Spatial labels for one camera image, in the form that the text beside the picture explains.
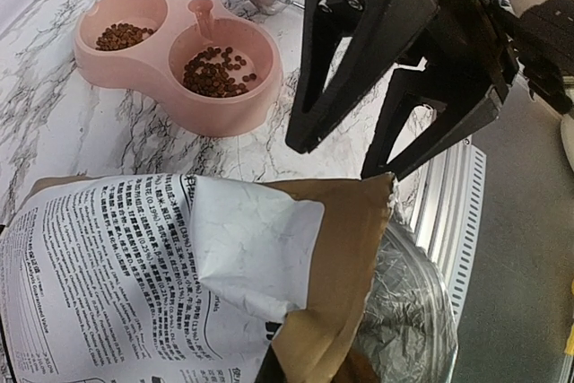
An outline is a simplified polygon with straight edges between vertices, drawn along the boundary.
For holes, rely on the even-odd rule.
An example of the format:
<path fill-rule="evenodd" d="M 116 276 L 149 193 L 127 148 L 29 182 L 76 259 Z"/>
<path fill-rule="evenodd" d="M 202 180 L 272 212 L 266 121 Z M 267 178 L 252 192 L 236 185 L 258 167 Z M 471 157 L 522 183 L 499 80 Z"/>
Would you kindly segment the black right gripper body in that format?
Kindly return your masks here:
<path fill-rule="evenodd" d="M 421 71 L 404 71 L 409 109 L 428 105 L 434 121 L 410 144 L 412 150 L 447 150 L 500 114 L 518 65 L 491 0 L 438 0 L 439 11 L 410 58 L 423 57 Z"/>

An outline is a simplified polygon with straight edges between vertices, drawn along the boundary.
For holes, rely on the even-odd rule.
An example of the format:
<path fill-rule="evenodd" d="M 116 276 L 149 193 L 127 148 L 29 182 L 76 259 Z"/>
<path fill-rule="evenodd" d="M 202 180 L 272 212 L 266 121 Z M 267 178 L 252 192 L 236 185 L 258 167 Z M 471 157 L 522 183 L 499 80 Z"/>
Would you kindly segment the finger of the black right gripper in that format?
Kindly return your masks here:
<path fill-rule="evenodd" d="M 498 116 L 491 81 L 461 70 L 428 65 L 397 68 L 391 76 L 363 178 L 392 173 L 407 178 Z"/>
<path fill-rule="evenodd" d="M 438 0 L 305 0 L 285 142 L 312 152 L 419 38 Z"/>

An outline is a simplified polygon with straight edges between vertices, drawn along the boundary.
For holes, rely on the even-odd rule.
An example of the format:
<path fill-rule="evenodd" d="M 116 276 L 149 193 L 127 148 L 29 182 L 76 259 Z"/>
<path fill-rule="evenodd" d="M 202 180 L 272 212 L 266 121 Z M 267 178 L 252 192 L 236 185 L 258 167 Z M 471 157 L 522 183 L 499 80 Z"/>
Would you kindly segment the brown white dog food bag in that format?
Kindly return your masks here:
<path fill-rule="evenodd" d="M 1 234 L 8 382 L 448 382 L 395 180 L 37 181 Z"/>

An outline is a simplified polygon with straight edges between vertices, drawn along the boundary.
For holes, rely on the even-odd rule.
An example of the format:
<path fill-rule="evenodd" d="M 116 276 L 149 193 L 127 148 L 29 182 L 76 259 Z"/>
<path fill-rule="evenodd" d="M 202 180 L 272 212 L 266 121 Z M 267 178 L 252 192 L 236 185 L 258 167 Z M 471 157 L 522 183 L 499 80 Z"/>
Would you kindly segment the brown dog food kibble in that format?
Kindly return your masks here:
<path fill-rule="evenodd" d="M 133 48 L 157 33 L 152 27 L 113 23 L 94 40 L 103 52 Z M 217 46 L 195 30 L 179 35 L 169 51 L 169 68 L 180 85 L 208 98 L 232 98 L 254 90 L 261 81 L 255 64 L 233 46 Z"/>

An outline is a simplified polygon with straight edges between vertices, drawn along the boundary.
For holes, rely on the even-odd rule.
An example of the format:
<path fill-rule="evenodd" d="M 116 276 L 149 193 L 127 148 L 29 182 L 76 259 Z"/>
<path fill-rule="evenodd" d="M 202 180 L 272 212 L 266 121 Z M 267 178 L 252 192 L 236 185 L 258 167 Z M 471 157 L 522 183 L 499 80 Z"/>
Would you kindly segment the pink double pet bowl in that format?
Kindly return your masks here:
<path fill-rule="evenodd" d="M 114 24 L 148 28 L 152 35 L 120 50 L 102 51 L 97 38 Z M 208 97 L 185 88 L 185 66 L 209 47 L 232 48 L 246 64 L 230 72 L 245 93 Z M 265 122 L 283 83 L 272 36 L 227 10 L 220 0 L 97 0 L 74 31 L 74 56 L 82 78 L 95 86 L 139 91 L 158 102 L 177 125 L 210 137 L 243 135 Z"/>

